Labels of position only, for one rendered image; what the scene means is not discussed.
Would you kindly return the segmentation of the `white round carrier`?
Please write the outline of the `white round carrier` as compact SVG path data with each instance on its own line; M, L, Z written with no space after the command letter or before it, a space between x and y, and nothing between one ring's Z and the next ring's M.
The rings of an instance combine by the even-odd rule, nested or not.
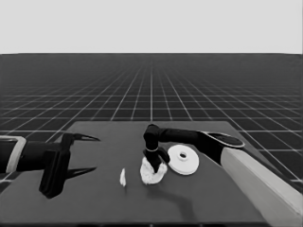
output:
M144 184L156 184L160 183L168 171L166 164L161 163L158 171L154 172L152 165L148 162L147 158L142 159L140 167L141 180Z

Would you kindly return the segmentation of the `large thick white disc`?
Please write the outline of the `large thick white disc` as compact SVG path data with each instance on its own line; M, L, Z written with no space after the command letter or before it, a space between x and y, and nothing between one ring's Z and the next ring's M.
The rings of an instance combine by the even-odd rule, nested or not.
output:
M200 159L196 151L189 146L174 145L168 149L169 166L181 175L190 175L197 171Z

